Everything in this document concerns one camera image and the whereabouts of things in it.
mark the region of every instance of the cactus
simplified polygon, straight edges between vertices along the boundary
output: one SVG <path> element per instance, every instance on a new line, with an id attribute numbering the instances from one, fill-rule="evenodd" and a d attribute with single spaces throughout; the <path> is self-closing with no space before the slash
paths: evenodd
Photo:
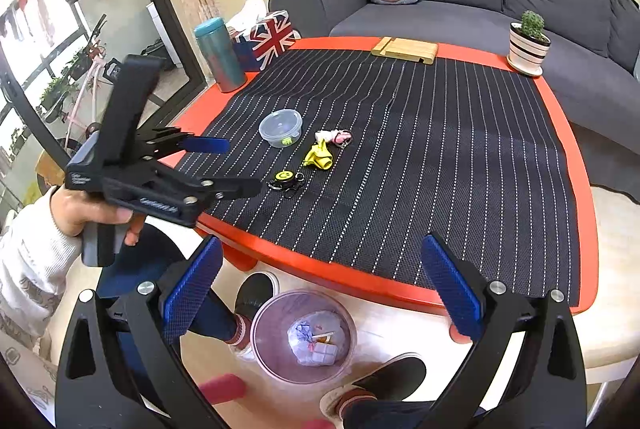
<path id="1" fill-rule="evenodd" d="M 521 31 L 524 35 L 527 35 L 533 39 L 545 40 L 542 35 L 542 29 L 545 27 L 545 20 L 542 16 L 536 14 L 532 10 L 526 10 L 522 13 L 522 28 Z"/>

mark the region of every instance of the teal thermos bottle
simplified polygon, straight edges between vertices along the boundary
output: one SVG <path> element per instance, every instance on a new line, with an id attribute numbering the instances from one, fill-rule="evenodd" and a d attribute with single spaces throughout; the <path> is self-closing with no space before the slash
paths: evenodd
<path id="1" fill-rule="evenodd" d="M 193 33 L 207 60 L 220 91 L 232 92 L 246 81 L 231 38 L 222 18 L 212 18 L 198 25 Z"/>

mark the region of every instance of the person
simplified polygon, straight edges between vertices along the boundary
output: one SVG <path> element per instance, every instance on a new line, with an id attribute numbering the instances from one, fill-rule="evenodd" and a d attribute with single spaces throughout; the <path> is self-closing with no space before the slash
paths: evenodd
<path id="1" fill-rule="evenodd" d="M 404 353 L 360 379 L 326 393 L 320 411 L 337 428 L 415 429 L 433 401 L 403 402 L 424 382 L 427 368 L 417 353 Z M 482 414 L 481 407 L 476 415 Z"/>
<path id="2" fill-rule="evenodd" d="M 26 206 L 0 238 L 0 353 L 43 415 L 55 425 L 57 368 L 32 351 L 65 293 L 66 274 L 81 252 L 79 235 L 88 221 L 129 224 L 113 265 L 102 269 L 96 293 L 116 297 L 142 281 L 155 281 L 184 256 L 143 216 L 81 191 L 53 187 Z M 240 287 L 234 312 L 211 290 L 190 330 L 219 339 L 242 354 L 250 350 L 251 322 L 278 292 L 275 276 L 254 273 Z M 119 342 L 141 395 L 162 409 L 130 333 Z"/>

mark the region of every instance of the potted plant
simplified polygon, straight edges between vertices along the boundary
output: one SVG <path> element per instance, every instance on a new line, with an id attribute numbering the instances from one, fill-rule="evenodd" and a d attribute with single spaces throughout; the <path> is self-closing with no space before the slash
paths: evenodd
<path id="1" fill-rule="evenodd" d="M 24 146 L 24 143 L 30 135 L 31 132 L 26 126 L 14 129 L 14 132 L 11 134 L 11 145 L 9 146 L 9 160 L 11 160 L 11 162 L 18 156 L 20 149 L 22 149 L 22 146 Z"/>
<path id="2" fill-rule="evenodd" d="M 71 85 L 66 77 L 56 77 L 44 89 L 40 96 L 40 104 L 45 110 L 50 110 L 56 101 L 60 98 L 64 92 L 66 92 Z"/>
<path id="3" fill-rule="evenodd" d="M 520 23 L 511 23 L 507 61 L 525 75 L 542 75 L 541 63 L 551 48 L 551 40 L 542 33 L 545 20 L 532 10 L 522 13 Z"/>
<path id="4" fill-rule="evenodd" d="M 77 81 L 89 68 L 91 68 L 91 58 L 86 54 L 84 48 L 76 52 L 71 61 L 66 64 L 65 70 L 69 76 Z"/>

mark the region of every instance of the red sock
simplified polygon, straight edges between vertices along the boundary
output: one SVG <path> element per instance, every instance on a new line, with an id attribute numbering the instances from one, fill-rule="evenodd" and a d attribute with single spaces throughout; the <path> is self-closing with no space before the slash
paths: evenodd
<path id="1" fill-rule="evenodd" d="M 234 315 L 236 316 L 236 333 L 228 341 L 225 341 L 225 343 L 236 349 L 245 349 L 250 340 L 251 321 L 243 315 Z"/>

